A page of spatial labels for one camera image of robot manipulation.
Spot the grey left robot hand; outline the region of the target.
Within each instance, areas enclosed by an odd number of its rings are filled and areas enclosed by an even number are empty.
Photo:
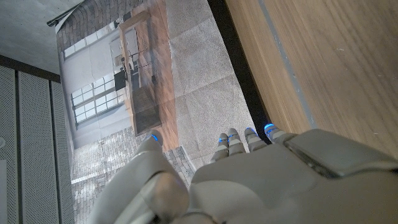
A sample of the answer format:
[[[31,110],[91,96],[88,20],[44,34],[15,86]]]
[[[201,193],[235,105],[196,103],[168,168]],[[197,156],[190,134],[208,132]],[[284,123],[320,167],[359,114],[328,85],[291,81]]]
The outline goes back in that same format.
[[[396,223],[397,160],[343,136],[264,127],[219,136],[189,185],[150,131],[89,223]]]

